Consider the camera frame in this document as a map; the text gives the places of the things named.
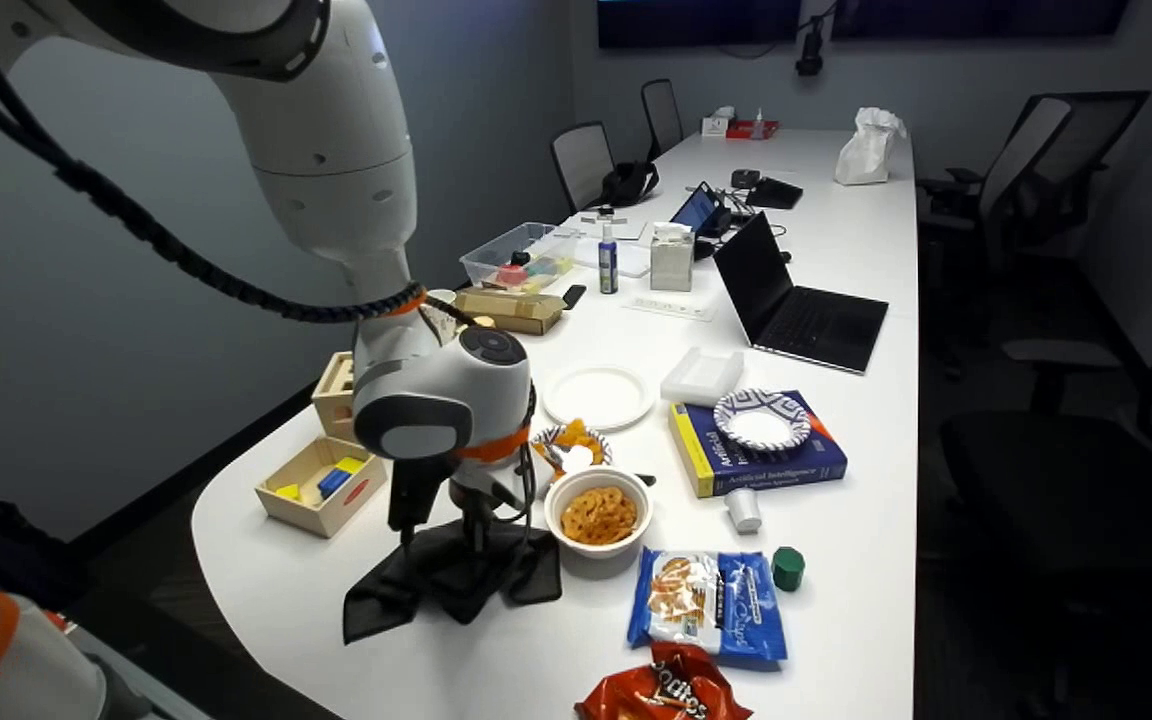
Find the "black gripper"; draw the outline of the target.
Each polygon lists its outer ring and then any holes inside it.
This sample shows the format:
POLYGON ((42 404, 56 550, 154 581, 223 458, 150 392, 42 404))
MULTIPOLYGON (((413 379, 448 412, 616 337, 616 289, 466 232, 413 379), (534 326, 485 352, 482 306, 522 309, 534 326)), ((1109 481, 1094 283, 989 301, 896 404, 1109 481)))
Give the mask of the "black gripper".
POLYGON ((524 513, 534 506, 534 458, 510 461, 427 458, 393 466, 387 530, 413 539, 432 518, 438 495, 461 510, 466 538, 485 539, 495 525, 495 510, 524 513))

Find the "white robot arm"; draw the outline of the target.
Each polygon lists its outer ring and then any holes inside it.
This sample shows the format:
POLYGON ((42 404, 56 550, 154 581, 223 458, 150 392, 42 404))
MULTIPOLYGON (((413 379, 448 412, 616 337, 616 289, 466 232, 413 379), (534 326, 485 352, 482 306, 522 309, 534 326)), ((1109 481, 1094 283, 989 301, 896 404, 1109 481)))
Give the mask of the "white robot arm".
POLYGON ((4 72, 42 41, 78 41, 214 77, 285 232, 342 266, 357 329, 352 431, 398 466, 393 530, 413 534, 448 481, 522 452, 534 377, 492 329, 438 333, 410 268, 418 155, 404 97, 368 0, 0 0, 0 133, 36 151, 169 266, 290 319, 319 313, 228 275, 92 165, 68 155, 4 72))

